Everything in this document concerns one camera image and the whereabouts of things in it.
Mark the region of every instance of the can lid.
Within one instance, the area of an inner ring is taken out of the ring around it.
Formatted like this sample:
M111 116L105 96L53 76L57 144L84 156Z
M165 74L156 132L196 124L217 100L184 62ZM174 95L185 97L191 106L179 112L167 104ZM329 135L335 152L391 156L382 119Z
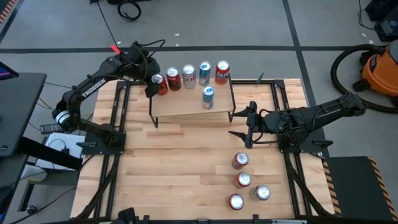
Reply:
M238 180L241 185L248 186L251 183L250 174L248 174L247 172L241 172L239 173Z
M229 63L226 62L226 61L219 61L218 64L217 64L217 67L220 70L227 70L229 68Z
M182 68L182 72L190 75L195 71L195 67L193 65L186 65Z
M246 165L249 162L249 156L244 152L238 152L236 155L236 161L239 164Z
M229 204L234 209L241 209L244 205L243 197L239 194L234 194L229 198Z
M202 69L203 71L209 71L211 68L210 62L204 61L201 62L201 64L199 65L200 69Z
M256 188L257 196L262 200L267 200L271 196L271 192L264 184L258 185Z
M166 74L170 77L176 77L178 75L178 70L174 67L168 68Z
M214 94L214 88L211 87L211 86L206 86L206 87L204 87L204 89L203 89L203 94L206 95L206 96L211 96L211 95L213 95L213 94Z
M161 74L156 74L151 78L153 83L161 84L163 81L163 76Z

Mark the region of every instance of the soda can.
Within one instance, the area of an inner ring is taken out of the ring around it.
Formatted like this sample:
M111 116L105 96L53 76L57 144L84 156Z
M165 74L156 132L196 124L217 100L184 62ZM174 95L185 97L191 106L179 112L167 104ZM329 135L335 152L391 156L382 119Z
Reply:
M240 194L232 194L228 198L228 205L233 210L240 210L243 208L244 200Z
M167 88L166 79L161 74L156 74L151 78L153 83L159 84L159 92L157 93L160 96L165 95L169 89Z
M199 84L202 86L209 85L210 82L210 69L211 65L209 62L202 62L199 65Z
M219 61L216 67L216 83L224 85L229 78L229 63L226 61Z
M203 88L203 106L206 109L212 109L214 103L214 88L206 86Z
M250 197L254 200L268 200L270 196L271 192L264 184L258 185L250 190Z
M175 67L170 67L166 70L167 81L169 88L173 91L181 89L181 76Z
M186 65L182 68L182 80L185 88L194 88L197 84L197 71L193 65Z
M249 156L244 152L238 152L232 159L232 167L234 169L242 169L249 163Z
M251 183L251 176L247 172L238 173L234 179L234 185L239 189L243 187L249 187L250 183Z

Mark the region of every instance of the orange vacuum cleaner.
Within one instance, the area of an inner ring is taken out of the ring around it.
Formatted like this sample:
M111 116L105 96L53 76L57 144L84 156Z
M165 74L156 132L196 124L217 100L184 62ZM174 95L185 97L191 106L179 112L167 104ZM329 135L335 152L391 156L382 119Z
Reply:
M372 89L390 96L395 106L393 108L362 100L373 110L384 113L398 113L398 40L393 41L387 47L363 44L344 51L336 58L331 67L331 80L334 86L342 94L347 92L337 78L337 68L345 57L364 50L365 52L359 58L359 62L363 66L363 70L360 70L362 79L353 84L354 89L356 91Z

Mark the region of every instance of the blue soda can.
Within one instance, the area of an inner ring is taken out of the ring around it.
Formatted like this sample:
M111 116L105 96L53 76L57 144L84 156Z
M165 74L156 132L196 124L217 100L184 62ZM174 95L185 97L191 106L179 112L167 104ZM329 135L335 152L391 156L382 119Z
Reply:
M202 62L199 65L199 84L202 86L209 85L210 82L210 68L211 65L209 62Z
M206 109L212 109L214 102L214 88L211 86L206 86L203 89L203 106Z

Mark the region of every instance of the black hose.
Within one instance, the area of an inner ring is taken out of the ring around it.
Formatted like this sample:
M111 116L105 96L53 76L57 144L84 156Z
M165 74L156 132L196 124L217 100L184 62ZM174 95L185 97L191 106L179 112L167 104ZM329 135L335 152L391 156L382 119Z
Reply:
M341 53L335 60L335 62L333 62L333 65L331 66L330 69L330 76L331 76L331 81L333 82L333 85L335 86L335 88L341 93L341 94L345 94L346 92L348 92L348 90L346 90L346 88L343 87L343 85L340 83L340 81L337 78L337 68L339 66L339 64L341 63L341 61L347 57L348 55L360 51L360 50L367 50L370 52L374 52L375 54L383 54L383 52L385 51L384 47L378 47L372 44L361 44L355 47L352 47L348 50L345 50L343 53ZM398 113L398 108L391 108L388 106L381 106L381 105L377 105L375 103L371 103L369 101L366 101L364 99L361 98L361 100L365 103L368 104L368 108L375 110L375 111L379 111L379 112L383 112L383 113L392 113L392 114L396 114Z
M134 7L136 7L138 9L138 15L136 17L130 17L127 13L123 12L121 8L124 4L132 4ZM141 16L141 7L139 7L139 5L133 0L123 0L118 4L118 13L119 16L125 21L136 21Z

